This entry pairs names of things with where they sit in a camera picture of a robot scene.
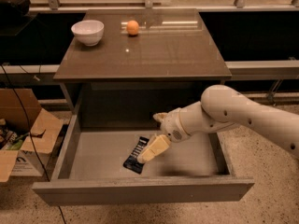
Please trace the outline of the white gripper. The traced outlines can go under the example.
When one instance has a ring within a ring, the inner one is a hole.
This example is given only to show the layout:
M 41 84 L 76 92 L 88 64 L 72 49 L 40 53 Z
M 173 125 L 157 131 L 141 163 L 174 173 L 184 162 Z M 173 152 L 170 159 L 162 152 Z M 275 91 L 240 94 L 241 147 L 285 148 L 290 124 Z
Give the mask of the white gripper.
M 180 108 L 168 113 L 156 113 L 153 118 L 161 123 L 161 131 L 165 134 L 155 134 L 137 156 L 139 163 L 147 163 L 169 149 L 171 142 L 182 142 L 190 138 L 180 122 Z

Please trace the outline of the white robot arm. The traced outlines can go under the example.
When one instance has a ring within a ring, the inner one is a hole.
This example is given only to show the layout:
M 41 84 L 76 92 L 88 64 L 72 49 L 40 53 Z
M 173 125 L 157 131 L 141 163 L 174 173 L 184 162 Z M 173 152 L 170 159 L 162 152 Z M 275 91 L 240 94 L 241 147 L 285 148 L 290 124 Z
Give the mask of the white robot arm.
M 168 113 L 157 113 L 161 134 L 153 135 L 137 156 L 140 163 L 151 161 L 172 143 L 196 133 L 216 133 L 243 125 L 299 157 L 299 116 L 272 106 L 260 105 L 224 85 L 204 90 L 201 100 Z

